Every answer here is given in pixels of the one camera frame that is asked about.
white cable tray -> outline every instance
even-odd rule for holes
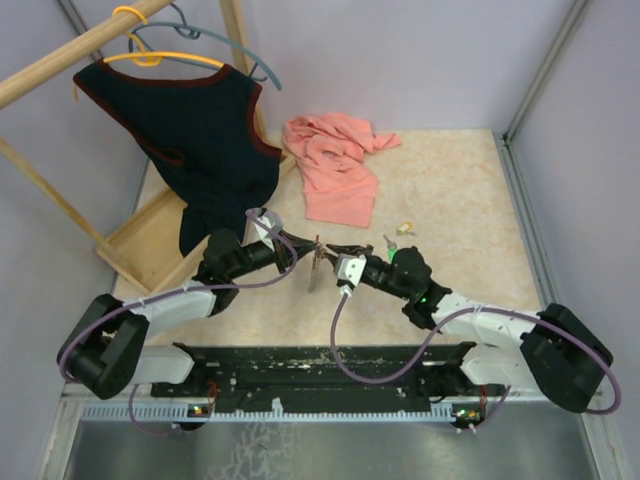
[[[430,412],[395,413],[285,413],[282,409],[271,412],[213,413],[210,417],[189,417],[194,404],[179,402],[136,402],[134,416],[139,422],[453,422],[453,407],[450,403],[431,406]],[[91,402],[84,407],[82,421],[113,422],[129,421],[127,402]]]

pink cloth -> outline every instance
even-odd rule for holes
[[[378,179],[364,154],[400,145],[395,133],[376,135],[369,122],[344,113],[302,115],[285,124],[284,144],[304,178],[308,219],[369,226]]]

wooden frame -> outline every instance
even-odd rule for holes
[[[139,0],[132,7],[145,17],[150,17],[172,1]],[[247,46],[240,0],[219,0],[219,3],[227,35],[231,40]],[[0,108],[15,102],[138,23],[140,20],[136,15],[118,13],[7,78],[0,83]],[[233,54],[236,69],[248,74],[251,64],[246,56],[237,51]],[[256,131],[264,139],[264,122],[259,106],[256,106],[255,123]],[[2,137],[0,152],[94,239],[97,254],[140,293],[148,294],[179,285],[197,267],[207,239],[185,258],[182,257],[178,249],[178,235],[185,203],[169,188],[105,237]],[[281,175],[291,168],[281,169]]]

gray hanger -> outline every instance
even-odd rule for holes
[[[185,18],[184,12],[182,11],[182,9],[180,7],[178,7],[177,5],[174,5],[173,3],[170,4],[171,7],[173,7],[178,14],[180,15],[180,19],[182,20],[182,23],[174,23],[174,22],[149,22],[147,24],[144,25],[138,25],[137,27],[135,27],[133,30],[131,30],[131,34],[135,35],[136,37],[138,37],[140,39],[140,41],[142,42],[142,44],[145,46],[145,48],[147,48],[147,50],[149,51],[153,51],[153,48],[151,47],[151,45],[149,45],[139,34],[138,31],[143,30],[145,28],[149,28],[149,27],[171,27],[173,28],[181,37],[183,38],[187,38],[189,40],[197,40],[198,38],[200,38],[200,35],[206,35],[208,37],[211,38],[215,38],[216,40],[220,40],[221,42],[226,43],[227,45],[229,45],[232,48],[235,48],[237,50],[240,50],[242,53],[244,53],[245,55],[247,55],[249,58],[251,58],[255,63],[253,64],[253,67],[251,68],[251,71],[249,72],[249,76],[252,78],[252,80],[256,81],[256,82],[264,82],[268,79],[270,79],[274,86],[278,89],[278,90],[282,90],[282,84],[280,83],[280,80],[278,80],[278,77],[276,76],[276,74],[273,72],[273,70],[271,70],[269,68],[269,66],[260,58],[258,57],[255,53],[253,53],[251,50],[248,50],[246,48],[244,48],[242,45],[240,45],[239,43],[234,42],[233,40],[229,40],[227,37],[222,36],[218,33],[212,32],[211,30],[206,30],[204,28],[200,28],[200,27],[195,27],[193,25],[189,25],[187,23],[187,20]],[[133,52],[133,40],[129,39],[129,52]],[[166,60],[171,60],[171,61],[175,61],[175,62],[180,62],[180,63],[186,63],[188,65],[198,65],[201,67],[206,67],[206,68],[211,68],[213,70],[218,70],[218,68],[214,65],[207,65],[207,64],[203,64],[200,63],[198,61],[194,61],[194,60],[187,60],[187,59],[183,59],[183,58],[166,58]],[[267,74],[266,77],[260,77],[260,78],[255,78],[253,75],[255,74],[256,69],[258,68],[258,66],[260,66],[264,72]]]

gray wall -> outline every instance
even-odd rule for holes
[[[54,2],[13,2],[0,15],[0,78],[73,38]],[[0,114],[0,134],[104,233],[133,202],[144,157],[65,72]],[[93,242],[0,156],[0,477],[35,476],[62,380],[55,356],[112,270]]]
[[[251,45],[284,86],[265,94],[267,125],[342,111],[383,129],[504,131],[571,3],[245,0]]]
[[[640,3],[592,2],[515,151],[560,299],[615,356],[615,415],[640,442]]]

